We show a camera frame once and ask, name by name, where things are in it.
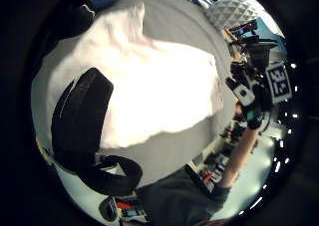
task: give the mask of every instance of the white sheet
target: white sheet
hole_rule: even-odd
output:
[[[51,118],[60,95],[91,67],[115,86],[103,148],[127,147],[162,131],[184,130],[222,108],[214,57],[144,36],[144,16],[143,4],[103,15],[53,71],[43,66],[32,86],[33,117],[42,124],[35,127],[38,135],[44,134],[40,138],[51,142]]]

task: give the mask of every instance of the light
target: light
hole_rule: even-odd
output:
[[[258,200],[250,207],[250,209],[255,207],[261,201],[261,199],[262,199],[262,197],[258,198]]]
[[[275,173],[278,173],[279,168],[280,168],[280,161],[277,162]]]
[[[264,24],[268,27],[268,29],[273,34],[280,34],[282,35],[281,30],[279,29],[276,22],[273,18],[265,11],[264,7],[257,1],[257,0],[246,0],[249,4],[251,4],[256,12],[259,14],[260,18],[264,22]]]

